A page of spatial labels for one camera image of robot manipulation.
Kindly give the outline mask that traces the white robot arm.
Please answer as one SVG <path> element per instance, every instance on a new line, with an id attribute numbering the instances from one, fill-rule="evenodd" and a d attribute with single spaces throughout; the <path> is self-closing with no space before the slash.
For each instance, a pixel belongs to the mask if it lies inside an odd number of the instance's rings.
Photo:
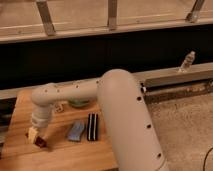
<path id="1" fill-rule="evenodd" d="M 119 171 L 169 171 L 140 82 L 122 69 L 99 79 L 59 86 L 48 83 L 33 90 L 34 110 L 28 139 L 34 141 L 52 118 L 52 105 L 65 100 L 98 101 Z"/>

